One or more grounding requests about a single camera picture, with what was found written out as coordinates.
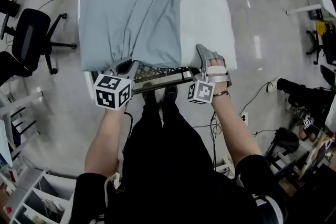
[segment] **floor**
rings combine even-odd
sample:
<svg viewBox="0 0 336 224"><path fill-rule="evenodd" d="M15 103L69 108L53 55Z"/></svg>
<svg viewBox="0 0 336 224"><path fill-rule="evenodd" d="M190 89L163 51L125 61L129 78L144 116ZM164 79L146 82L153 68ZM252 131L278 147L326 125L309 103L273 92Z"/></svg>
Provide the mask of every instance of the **floor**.
<svg viewBox="0 0 336 224"><path fill-rule="evenodd" d="M23 8L35 9L47 1L18 0ZM276 76L309 87L327 86L319 66L314 66L313 59L305 54L311 46L306 30L312 29L313 25L307 13L290 16L285 13L288 9L306 5L307 0L227 1L238 63L238 69L231 73L233 86L229 91L237 112L263 84ZM68 19L60 22L53 40L77 42L77 0L57 0L43 7L42 11L53 19L59 13L68 13ZM5 50L8 44L0 43L0 50ZM11 90L16 99L43 90L44 97L35 101L31 110L28 110L30 117L37 120L36 129L41 136L26 147L24 154L40 168L49 167L55 173L76 176L83 172L85 155L97 132L103 110L96 107L89 97L84 74L80 70L79 49L55 49L52 62L59 68L57 75L49 75L45 60L41 58L32 77L10 82L2 89ZM177 104L181 113L192 126L209 124L212 107L187 102L183 96L187 88L188 84L179 86ZM266 93L263 88L245 109L248 113L248 129L255 133L287 126L290 113L284 110L284 100L283 93ZM142 97L138 95L129 104L128 112L133 115L135 122L141 116L143 105ZM124 145L128 129L129 118L125 116L120 148ZM212 155L209 128L197 130ZM257 135L256 140L263 152L273 137L274 132ZM216 139L216 151L217 160L227 154L221 135Z"/></svg>

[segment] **bracelet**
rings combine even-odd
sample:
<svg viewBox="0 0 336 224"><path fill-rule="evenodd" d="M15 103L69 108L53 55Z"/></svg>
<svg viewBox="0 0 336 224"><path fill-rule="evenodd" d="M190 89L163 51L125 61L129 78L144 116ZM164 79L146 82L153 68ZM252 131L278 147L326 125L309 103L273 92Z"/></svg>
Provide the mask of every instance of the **bracelet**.
<svg viewBox="0 0 336 224"><path fill-rule="evenodd" d="M214 94L213 97L221 96L221 95L223 95L223 94L228 95L229 93L228 93L227 90L225 90L225 91L219 92L219 93L217 93L217 94Z"/></svg>

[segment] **black pants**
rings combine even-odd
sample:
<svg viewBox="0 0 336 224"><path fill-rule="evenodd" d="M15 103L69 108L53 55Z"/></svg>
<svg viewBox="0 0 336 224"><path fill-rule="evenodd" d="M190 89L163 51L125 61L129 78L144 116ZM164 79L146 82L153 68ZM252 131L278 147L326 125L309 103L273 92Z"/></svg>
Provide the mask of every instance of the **black pants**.
<svg viewBox="0 0 336 224"><path fill-rule="evenodd" d="M167 174L197 169L212 170L211 157L199 134L186 122L175 103L147 102L140 121L124 147L123 180L144 172L144 167Z"/></svg>
<svg viewBox="0 0 336 224"><path fill-rule="evenodd" d="M305 85L299 85L286 79L279 79L277 88L290 95L288 99L290 104L297 107L306 107L311 113L311 117L314 118L314 125L318 128L324 127L335 92L309 89Z"/></svg>
<svg viewBox="0 0 336 224"><path fill-rule="evenodd" d="M19 11L20 5L10 0L0 0L0 12L15 17Z"/></svg>

